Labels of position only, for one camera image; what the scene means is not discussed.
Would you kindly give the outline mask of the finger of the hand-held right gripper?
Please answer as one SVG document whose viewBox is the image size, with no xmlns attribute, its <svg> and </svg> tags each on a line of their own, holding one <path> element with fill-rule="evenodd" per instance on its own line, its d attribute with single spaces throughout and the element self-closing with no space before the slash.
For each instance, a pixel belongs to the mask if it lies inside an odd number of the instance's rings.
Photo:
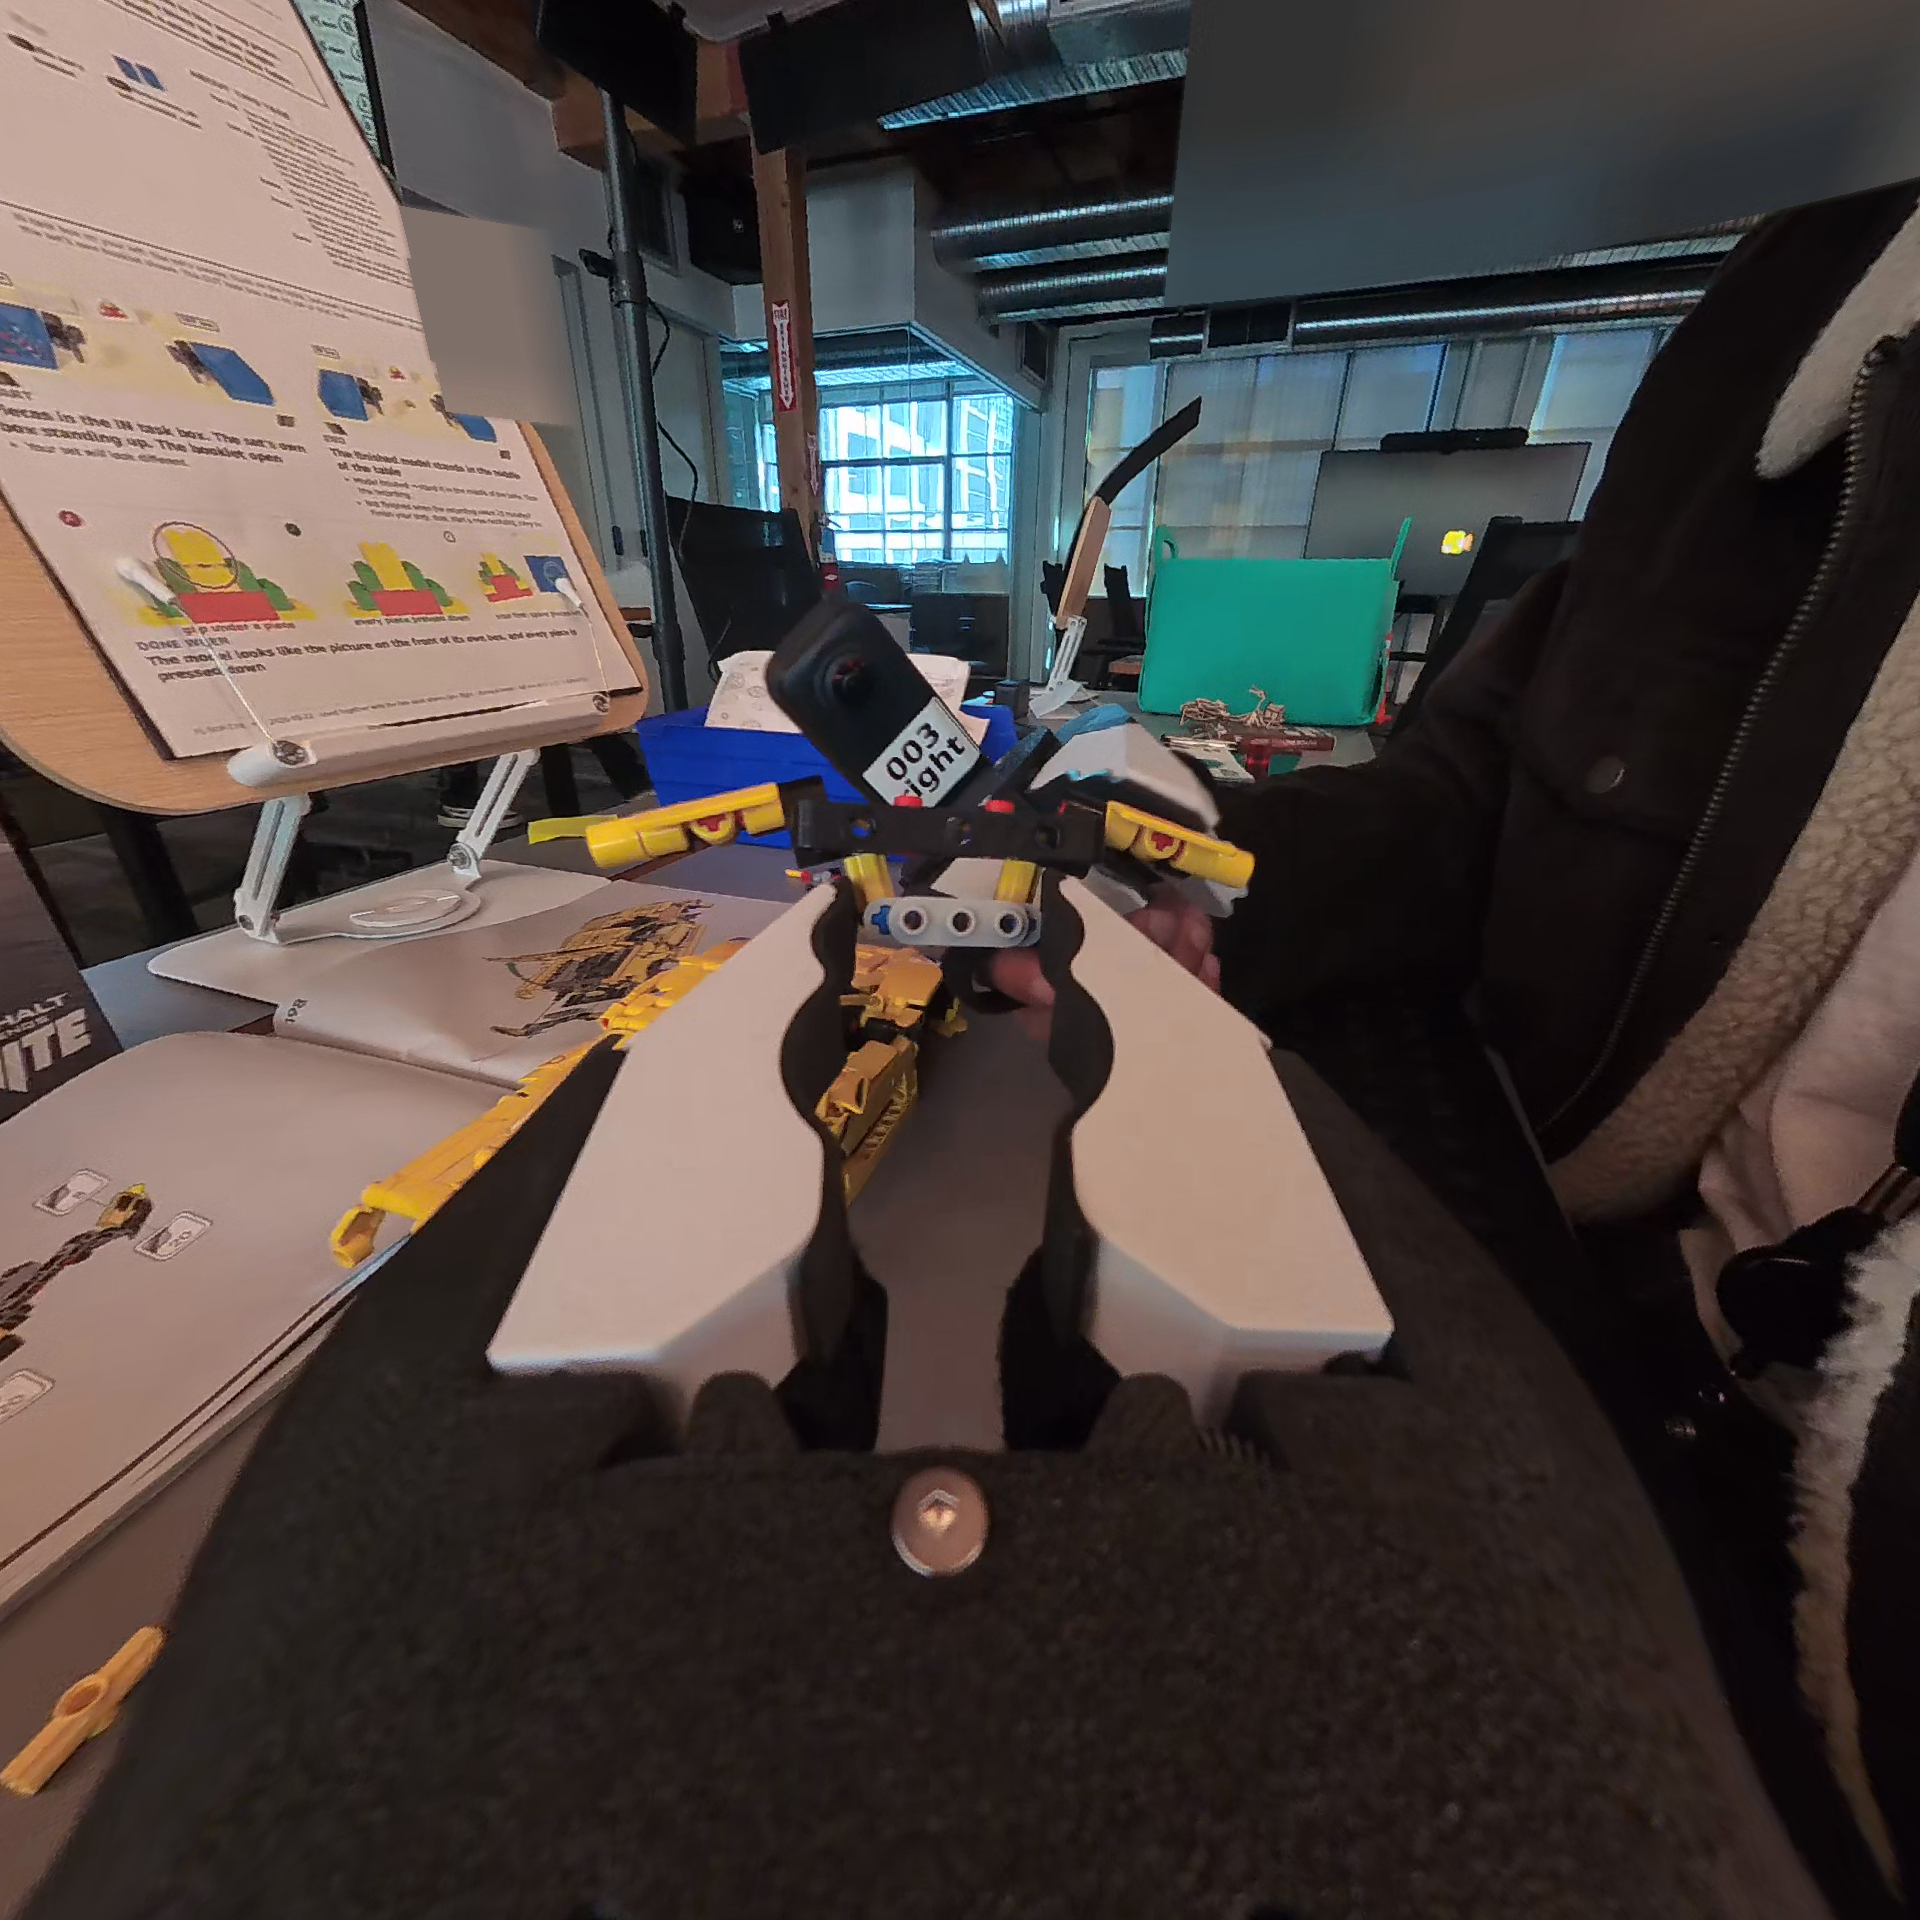
<svg viewBox="0 0 1920 1920">
<path fill-rule="evenodd" d="M 1056 748 L 1035 774 L 1037 807 L 1119 803 L 1176 826 L 1215 826 L 1214 791 L 1140 725 L 1061 728 L 1054 739 Z"/>
</svg>

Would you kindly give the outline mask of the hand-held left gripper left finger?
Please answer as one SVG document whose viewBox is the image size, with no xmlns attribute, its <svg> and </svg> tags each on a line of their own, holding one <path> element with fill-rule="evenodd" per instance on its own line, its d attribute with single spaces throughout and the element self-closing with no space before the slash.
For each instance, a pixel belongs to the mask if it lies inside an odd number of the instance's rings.
<svg viewBox="0 0 1920 1920">
<path fill-rule="evenodd" d="M 872 1444 L 886 1302 L 817 1117 L 855 936 L 853 888 L 817 884 L 625 1044 L 491 1338 L 497 1373 L 639 1373 L 678 1421 L 705 1381 L 757 1376 L 801 1444 Z"/>
</svg>

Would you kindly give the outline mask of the black yellow brick subassembly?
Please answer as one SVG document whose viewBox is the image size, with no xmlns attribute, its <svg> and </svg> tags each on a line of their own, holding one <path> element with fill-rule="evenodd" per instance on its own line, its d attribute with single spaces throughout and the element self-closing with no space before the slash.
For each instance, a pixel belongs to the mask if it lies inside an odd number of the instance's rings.
<svg viewBox="0 0 1920 1920">
<path fill-rule="evenodd" d="M 1254 854 L 1243 847 L 1119 803 L 1065 803 L 1047 815 L 1020 812 L 1009 799 L 980 807 L 863 807 L 830 799 L 815 779 L 793 781 L 782 797 L 783 831 L 801 875 L 837 871 L 853 887 L 863 927 L 903 947 L 1009 951 L 1035 944 L 1044 871 L 1080 875 L 1099 864 L 1134 859 L 1140 869 L 1198 880 L 1233 900 L 1257 869 Z M 958 856 L 995 867 L 987 895 L 895 888 L 895 859 L 948 867 Z"/>
</svg>

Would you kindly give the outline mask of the person's right forearm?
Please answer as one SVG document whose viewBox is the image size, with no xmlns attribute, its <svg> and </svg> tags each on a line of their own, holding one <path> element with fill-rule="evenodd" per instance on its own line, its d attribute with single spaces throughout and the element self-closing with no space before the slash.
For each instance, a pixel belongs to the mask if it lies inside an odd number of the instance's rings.
<svg viewBox="0 0 1920 1920">
<path fill-rule="evenodd" d="M 1533 1133 L 1597 1062 L 1652 922 L 1660 838 L 1582 774 L 1582 698 L 1619 694 L 1640 566 L 1550 566 L 1448 666 L 1417 682 L 1377 755 L 1228 805 L 1257 871 L 1219 934 L 1222 992 L 1263 1026 L 1312 996 L 1439 989 L 1467 1000 Z"/>
</svg>

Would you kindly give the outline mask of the person's right hand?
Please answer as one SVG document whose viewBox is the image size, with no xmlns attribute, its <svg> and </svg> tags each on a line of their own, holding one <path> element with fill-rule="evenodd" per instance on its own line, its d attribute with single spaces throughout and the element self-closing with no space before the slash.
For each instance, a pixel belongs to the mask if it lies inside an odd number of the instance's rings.
<svg viewBox="0 0 1920 1920">
<path fill-rule="evenodd" d="M 1126 914 L 1126 923 L 1209 992 L 1219 995 L 1220 965 L 1214 952 L 1214 922 L 1198 902 L 1176 888 L 1160 887 L 1135 912 Z M 1020 1011 L 1020 1024 L 1037 1044 L 1048 1039 L 1054 989 L 1037 948 L 990 951 L 976 967 L 976 986 L 1013 1000 Z"/>
</svg>

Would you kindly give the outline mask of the patterned white paper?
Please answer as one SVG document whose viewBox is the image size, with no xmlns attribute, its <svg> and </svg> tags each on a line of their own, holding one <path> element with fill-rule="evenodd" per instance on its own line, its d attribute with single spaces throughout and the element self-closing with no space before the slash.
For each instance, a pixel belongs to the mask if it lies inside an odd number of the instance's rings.
<svg viewBox="0 0 1920 1920">
<path fill-rule="evenodd" d="M 743 652 L 723 661 L 723 672 L 703 715 L 703 725 L 709 728 L 790 735 L 799 731 L 799 727 L 775 703 L 768 690 L 765 666 L 769 661 L 769 652 Z M 964 703 L 968 688 L 968 661 L 929 654 L 910 654 L 908 661 L 953 710 Z"/>
</svg>

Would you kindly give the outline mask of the small brown model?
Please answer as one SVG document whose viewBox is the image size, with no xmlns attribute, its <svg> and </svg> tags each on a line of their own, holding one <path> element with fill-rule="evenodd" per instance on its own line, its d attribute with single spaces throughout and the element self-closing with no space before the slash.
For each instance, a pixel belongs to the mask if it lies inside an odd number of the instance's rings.
<svg viewBox="0 0 1920 1920">
<path fill-rule="evenodd" d="M 1337 733 L 1326 727 L 1300 727 L 1287 719 L 1279 703 L 1252 688 L 1252 709 L 1233 710 L 1219 700 L 1191 700 L 1180 709 L 1181 731 L 1196 739 L 1228 742 L 1233 751 L 1272 755 L 1332 751 Z"/>
</svg>

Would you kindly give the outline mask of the blue plastic bin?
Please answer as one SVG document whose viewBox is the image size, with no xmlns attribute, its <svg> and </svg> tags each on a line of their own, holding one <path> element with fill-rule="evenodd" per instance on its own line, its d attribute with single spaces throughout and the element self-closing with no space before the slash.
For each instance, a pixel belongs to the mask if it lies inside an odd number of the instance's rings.
<svg viewBox="0 0 1920 1920">
<path fill-rule="evenodd" d="M 782 794 L 813 778 L 822 778 L 830 799 L 885 807 L 863 799 L 801 731 L 731 731 L 705 727 L 703 715 L 705 709 L 669 710 L 638 725 L 656 805 L 585 837 L 599 867 L 783 831 Z"/>
</svg>

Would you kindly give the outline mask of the teal plastic tote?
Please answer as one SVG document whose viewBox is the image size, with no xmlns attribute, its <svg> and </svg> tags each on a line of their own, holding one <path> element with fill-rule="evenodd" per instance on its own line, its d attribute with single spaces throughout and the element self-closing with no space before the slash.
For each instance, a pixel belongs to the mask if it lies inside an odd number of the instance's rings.
<svg viewBox="0 0 1920 1920">
<path fill-rule="evenodd" d="M 1259 690 L 1293 725 L 1368 727 L 1407 528 L 1387 559 L 1196 559 L 1157 531 L 1139 706 L 1176 712 Z"/>
</svg>

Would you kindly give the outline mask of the yellow brick car model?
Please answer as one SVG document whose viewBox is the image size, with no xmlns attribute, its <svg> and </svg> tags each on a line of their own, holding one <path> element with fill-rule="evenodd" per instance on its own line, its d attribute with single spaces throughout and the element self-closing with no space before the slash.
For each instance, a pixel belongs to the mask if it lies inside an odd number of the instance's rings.
<svg viewBox="0 0 1920 1920">
<path fill-rule="evenodd" d="M 673 962 L 656 980 L 636 987 L 603 1012 L 596 1034 L 585 1044 L 531 1070 L 484 1116 L 364 1188 L 328 1235 L 326 1246 L 335 1264 L 355 1269 L 372 1256 L 376 1235 L 391 1218 L 406 1232 L 431 1218 L 516 1136 L 593 1042 L 607 1038 L 624 1050 L 745 944 L 745 940 L 723 941 Z M 964 1029 L 964 1020 L 935 960 L 879 944 L 855 948 L 853 986 L 841 996 L 841 1011 L 847 1059 L 822 1095 L 817 1116 L 843 1152 L 845 1196 L 855 1197 L 919 1098 L 921 1039 L 925 1034 L 955 1035 Z"/>
</svg>

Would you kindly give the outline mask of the black metal pole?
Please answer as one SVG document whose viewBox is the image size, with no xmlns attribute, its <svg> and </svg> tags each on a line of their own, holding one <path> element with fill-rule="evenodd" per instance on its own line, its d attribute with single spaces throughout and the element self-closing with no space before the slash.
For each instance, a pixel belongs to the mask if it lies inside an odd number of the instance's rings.
<svg viewBox="0 0 1920 1920">
<path fill-rule="evenodd" d="M 613 258 L 613 311 L 620 347 L 620 382 L 629 414 L 630 455 L 638 480 L 639 528 L 653 582 L 656 661 L 663 703 L 669 710 L 687 706 L 685 647 L 677 578 L 667 540 L 664 488 L 661 474 L 653 349 L 649 339 L 649 285 L 638 250 L 632 142 L 625 115 L 607 90 L 596 92 L 607 156 L 607 218 Z"/>
</svg>

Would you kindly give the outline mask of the large display screen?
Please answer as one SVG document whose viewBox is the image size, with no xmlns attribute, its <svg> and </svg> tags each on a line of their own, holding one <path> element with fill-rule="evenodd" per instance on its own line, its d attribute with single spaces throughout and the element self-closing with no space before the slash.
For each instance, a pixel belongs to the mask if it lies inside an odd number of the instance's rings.
<svg viewBox="0 0 1920 1920">
<path fill-rule="evenodd" d="M 1573 517 L 1590 451 L 1590 440 L 1328 451 L 1302 552 L 1308 559 L 1392 559 L 1411 592 L 1457 592 L 1492 519 Z"/>
</svg>

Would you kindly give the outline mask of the person's torso in jacket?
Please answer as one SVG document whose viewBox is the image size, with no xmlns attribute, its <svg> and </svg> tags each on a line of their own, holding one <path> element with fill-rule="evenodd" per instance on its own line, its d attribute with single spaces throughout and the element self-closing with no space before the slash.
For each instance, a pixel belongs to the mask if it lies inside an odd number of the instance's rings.
<svg viewBox="0 0 1920 1920">
<path fill-rule="evenodd" d="M 1899 1915 L 1915 488 L 1915 182 L 1774 215 L 1652 359 L 1575 544 L 1644 599 L 1619 694 L 1575 706 L 1579 794 L 1664 864 L 1567 1130 L 1533 1133 L 1772 1784 L 1836 1906 Z"/>
</svg>

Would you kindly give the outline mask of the black overhead panel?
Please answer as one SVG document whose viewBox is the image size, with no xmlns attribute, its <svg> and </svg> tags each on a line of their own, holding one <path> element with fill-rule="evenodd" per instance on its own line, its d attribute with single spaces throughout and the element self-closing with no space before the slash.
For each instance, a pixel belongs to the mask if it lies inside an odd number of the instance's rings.
<svg viewBox="0 0 1920 1920">
<path fill-rule="evenodd" d="M 775 152 L 987 78 L 972 2 L 845 2 L 772 16 L 735 43 L 757 152 Z"/>
</svg>

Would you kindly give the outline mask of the printed instruction sheet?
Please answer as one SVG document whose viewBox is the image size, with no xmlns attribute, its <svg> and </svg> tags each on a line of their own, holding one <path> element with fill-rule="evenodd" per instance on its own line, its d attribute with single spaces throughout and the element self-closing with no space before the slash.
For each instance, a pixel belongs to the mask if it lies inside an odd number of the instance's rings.
<svg viewBox="0 0 1920 1920">
<path fill-rule="evenodd" d="M 5 4 L 5 494 L 166 758 L 639 688 L 292 4 Z"/>
</svg>

